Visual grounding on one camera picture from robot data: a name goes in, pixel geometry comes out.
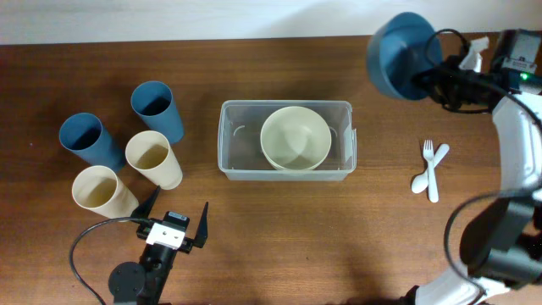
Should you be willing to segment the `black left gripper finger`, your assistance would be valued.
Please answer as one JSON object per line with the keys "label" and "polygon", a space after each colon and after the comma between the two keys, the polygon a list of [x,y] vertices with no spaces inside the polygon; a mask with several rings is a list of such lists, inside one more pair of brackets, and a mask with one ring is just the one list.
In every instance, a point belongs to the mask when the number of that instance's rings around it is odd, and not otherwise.
{"label": "black left gripper finger", "polygon": [[136,222],[138,219],[143,220],[145,223],[151,222],[148,218],[152,211],[153,205],[158,198],[158,194],[161,191],[161,187],[158,186],[148,199],[141,203],[130,215],[131,221]]}
{"label": "black left gripper finger", "polygon": [[206,202],[204,209],[202,210],[202,215],[201,215],[200,222],[196,230],[196,235],[193,239],[194,247],[203,248],[207,241],[207,237],[208,237],[207,212],[208,212],[208,202]]}

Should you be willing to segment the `white plastic fork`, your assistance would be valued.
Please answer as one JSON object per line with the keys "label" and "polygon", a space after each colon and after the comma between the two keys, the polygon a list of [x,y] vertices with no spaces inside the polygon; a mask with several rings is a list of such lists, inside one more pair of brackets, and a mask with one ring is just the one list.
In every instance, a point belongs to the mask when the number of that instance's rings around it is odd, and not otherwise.
{"label": "white plastic fork", "polygon": [[423,157],[427,163],[429,200],[431,202],[438,202],[440,197],[434,172],[434,146],[431,140],[424,141]]}

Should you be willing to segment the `blue bowl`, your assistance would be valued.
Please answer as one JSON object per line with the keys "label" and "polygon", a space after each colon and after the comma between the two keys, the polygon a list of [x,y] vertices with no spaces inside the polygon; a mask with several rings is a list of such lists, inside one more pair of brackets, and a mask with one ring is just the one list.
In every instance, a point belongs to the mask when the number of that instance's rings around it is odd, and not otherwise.
{"label": "blue bowl", "polygon": [[371,37],[367,50],[368,76],[387,97],[421,100],[429,94],[412,78],[432,68],[430,60],[443,61],[433,26],[421,15],[401,13]]}

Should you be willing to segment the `white plastic spoon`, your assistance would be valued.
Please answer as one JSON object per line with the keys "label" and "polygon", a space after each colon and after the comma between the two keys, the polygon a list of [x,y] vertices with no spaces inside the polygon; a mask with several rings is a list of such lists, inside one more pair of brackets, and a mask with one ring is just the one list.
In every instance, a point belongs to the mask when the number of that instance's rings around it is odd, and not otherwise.
{"label": "white plastic spoon", "polygon": [[[438,149],[434,153],[434,167],[436,167],[445,155],[450,151],[450,146],[448,144],[442,143],[439,145]],[[411,190],[413,193],[420,193],[424,191],[429,185],[428,171],[424,170],[422,174],[416,175],[412,179]]]}

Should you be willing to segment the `cream bowl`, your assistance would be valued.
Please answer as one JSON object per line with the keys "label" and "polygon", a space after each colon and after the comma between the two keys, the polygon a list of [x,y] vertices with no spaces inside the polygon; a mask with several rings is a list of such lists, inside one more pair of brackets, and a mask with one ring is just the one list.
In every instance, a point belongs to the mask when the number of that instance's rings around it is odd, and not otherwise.
{"label": "cream bowl", "polygon": [[312,170],[316,169],[326,158],[325,151],[312,149],[293,151],[279,150],[266,156],[268,161],[278,170]]}
{"label": "cream bowl", "polygon": [[307,149],[325,151],[328,156],[331,144],[331,131],[323,117],[300,106],[276,110],[266,118],[260,132],[260,146],[265,158],[279,150],[299,152]]}

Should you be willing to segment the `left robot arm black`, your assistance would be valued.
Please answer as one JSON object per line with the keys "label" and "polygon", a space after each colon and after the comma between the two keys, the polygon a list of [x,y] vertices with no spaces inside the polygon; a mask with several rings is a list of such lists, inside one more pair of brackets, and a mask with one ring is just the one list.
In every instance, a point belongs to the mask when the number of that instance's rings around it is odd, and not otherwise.
{"label": "left robot arm black", "polygon": [[138,262],[121,263],[111,272],[108,289],[115,304],[158,304],[176,255],[188,254],[194,247],[202,248],[207,241],[208,206],[202,210],[193,238],[185,235],[190,219],[182,214],[168,211],[162,219],[149,217],[160,191],[157,188],[131,213],[133,219],[145,221],[136,235],[146,245]]}

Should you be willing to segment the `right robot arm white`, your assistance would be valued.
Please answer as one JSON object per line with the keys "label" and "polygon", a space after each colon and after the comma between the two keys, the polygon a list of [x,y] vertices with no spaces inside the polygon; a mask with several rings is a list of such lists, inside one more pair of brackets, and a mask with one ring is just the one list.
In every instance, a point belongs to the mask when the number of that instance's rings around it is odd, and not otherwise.
{"label": "right robot arm white", "polygon": [[438,279],[412,288],[405,304],[476,304],[541,281],[541,238],[524,233],[541,223],[541,98],[521,91],[534,74],[539,33],[504,30],[488,74],[465,61],[474,42],[444,58],[429,26],[395,30],[372,42],[372,82],[407,100],[429,97],[459,114],[490,114],[501,152],[501,189],[463,232],[460,263]]}

